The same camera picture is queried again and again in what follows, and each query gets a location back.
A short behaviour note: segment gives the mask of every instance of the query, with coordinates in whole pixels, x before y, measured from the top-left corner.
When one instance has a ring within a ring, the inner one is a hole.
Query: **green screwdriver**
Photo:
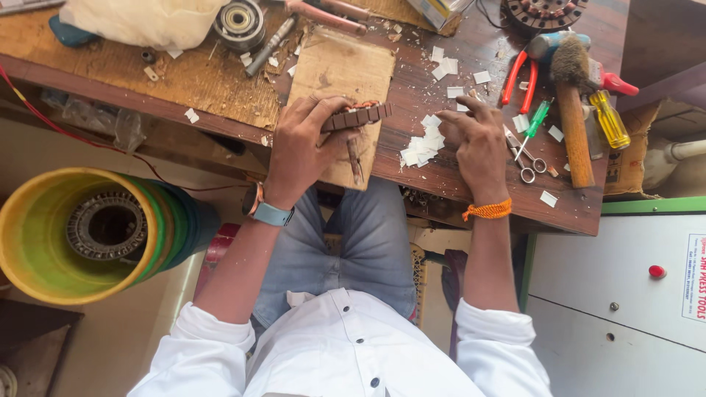
[[[527,143],[527,140],[534,137],[534,135],[537,133],[539,125],[542,123],[542,121],[544,121],[546,113],[549,111],[549,106],[551,106],[553,102],[554,98],[552,98],[551,100],[543,100],[542,103],[539,104],[537,111],[534,112],[532,120],[529,122],[529,128],[525,131],[525,141],[522,142],[522,146],[520,146],[520,149],[517,152],[515,161],[517,161],[517,159],[522,154],[522,151],[525,149],[525,144]]]

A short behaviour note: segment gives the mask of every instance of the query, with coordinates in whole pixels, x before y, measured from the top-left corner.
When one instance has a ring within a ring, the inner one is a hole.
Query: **shirt sleeve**
[[[187,303],[163,337],[150,373],[128,397],[235,397],[245,392],[245,353],[255,343],[247,324],[228,324]]]
[[[551,397],[549,377],[530,347],[532,317],[480,310],[463,298],[456,310],[457,364],[487,397]]]

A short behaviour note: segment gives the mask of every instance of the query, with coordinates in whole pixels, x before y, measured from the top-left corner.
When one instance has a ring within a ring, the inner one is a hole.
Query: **wooden workbench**
[[[491,18],[498,21],[499,0],[484,0],[484,3]],[[629,0],[591,0],[587,11],[573,26],[574,31],[592,38],[590,55],[603,63],[606,71],[620,71],[628,6]],[[196,125],[199,129],[257,144],[267,136],[271,142],[278,107],[286,102],[291,83],[287,74],[276,76],[276,73],[295,64],[296,57],[286,58],[286,54],[282,54],[277,70],[268,66],[274,84],[269,84],[262,75],[259,80],[248,81],[237,56],[222,46],[217,47],[213,60],[208,61],[215,44],[215,38],[210,36],[199,48],[187,51],[176,60],[168,59],[168,65],[163,66],[166,69],[164,79],[155,85],[142,72],[141,49],[137,47],[107,41],[81,49],[62,47],[46,23],[55,13],[56,10],[46,10],[0,18],[0,42],[3,43],[0,45],[0,64],[10,77],[181,124],[189,123],[184,112],[193,107],[201,116]],[[395,117],[383,122],[373,175],[454,201],[470,202],[472,197],[458,171],[453,146],[441,150],[437,158],[421,169],[416,166],[400,169],[399,156],[411,136],[424,134],[420,121],[425,114],[455,107],[453,100],[446,98],[447,86],[463,85],[467,90],[474,87],[471,73],[490,72],[493,80],[487,87],[478,85],[475,88],[488,103],[500,106],[499,98],[508,69],[527,39],[517,34],[514,27],[494,28],[475,5],[470,6],[464,16],[453,37],[402,24],[403,36],[399,42],[387,38],[383,20],[377,18],[372,21],[376,29],[369,32],[365,40],[397,52],[388,95],[388,101],[395,103]],[[280,21],[273,16],[268,22],[268,31],[273,31],[269,25],[277,26]],[[423,60],[422,52],[428,56],[434,45],[445,48],[447,57],[459,59],[458,77],[449,75],[437,84],[431,84],[431,70],[435,64]],[[543,66],[532,109],[545,97],[554,96],[547,75]],[[525,66],[518,81],[526,81],[528,76],[529,67]],[[511,117],[517,115],[524,94],[516,88],[511,103],[502,108],[508,126],[513,125]],[[513,197],[513,212],[520,223],[530,225],[530,230],[596,235],[607,155],[592,163],[596,187],[571,189],[570,175],[563,169],[568,162],[564,144],[546,133],[552,124],[561,127],[556,107],[549,112],[546,128],[540,128],[537,137],[530,140],[527,147],[535,156],[553,165],[559,171],[559,177],[552,178],[544,173],[538,174],[533,184],[523,183],[508,151],[507,178]],[[539,200],[543,190],[559,198],[555,208]],[[444,221],[458,217],[458,214],[446,211],[441,215],[429,213],[429,217]]]

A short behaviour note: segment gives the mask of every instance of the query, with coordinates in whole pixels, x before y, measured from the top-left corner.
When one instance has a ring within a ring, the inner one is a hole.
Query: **watch strap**
[[[285,211],[267,203],[260,203],[253,214],[253,218],[272,226],[286,226],[293,215],[294,208],[291,211]]]

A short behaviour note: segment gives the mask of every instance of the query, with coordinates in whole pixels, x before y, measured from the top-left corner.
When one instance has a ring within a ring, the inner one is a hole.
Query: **blue jeans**
[[[397,184],[371,177],[368,190],[346,189],[328,224],[312,186],[280,232],[253,315],[265,328],[289,310],[287,291],[321,295],[336,288],[367,292],[408,319],[417,305],[405,205]],[[330,256],[324,233],[342,235]]]

